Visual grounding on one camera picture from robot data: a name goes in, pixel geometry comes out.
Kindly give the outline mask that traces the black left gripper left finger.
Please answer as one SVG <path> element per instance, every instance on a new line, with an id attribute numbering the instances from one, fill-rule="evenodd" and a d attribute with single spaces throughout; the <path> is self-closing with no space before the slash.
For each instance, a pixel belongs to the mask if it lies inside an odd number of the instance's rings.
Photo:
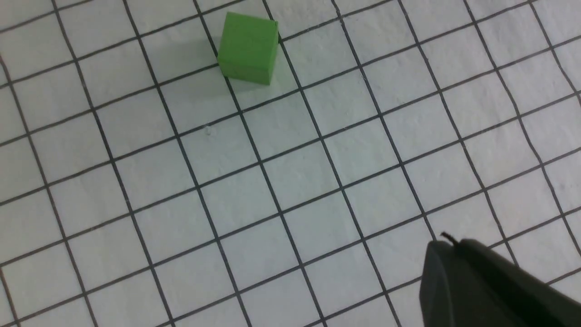
<path id="1" fill-rule="evenodd" d="M 419 302 L 426 327 L 525 327 L 501 294 L 517 265 L 474 239 L 442 233 L 425 253 Z"/>

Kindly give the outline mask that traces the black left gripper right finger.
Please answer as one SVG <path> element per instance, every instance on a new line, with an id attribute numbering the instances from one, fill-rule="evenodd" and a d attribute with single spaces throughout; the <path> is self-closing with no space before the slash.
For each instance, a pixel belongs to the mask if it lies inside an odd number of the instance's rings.
<path id="1" fill-rule="evenodd" d="M 473 239 L 454 244 L 496 296 L 528 327 L 578 327 L 580 303 Z"/>

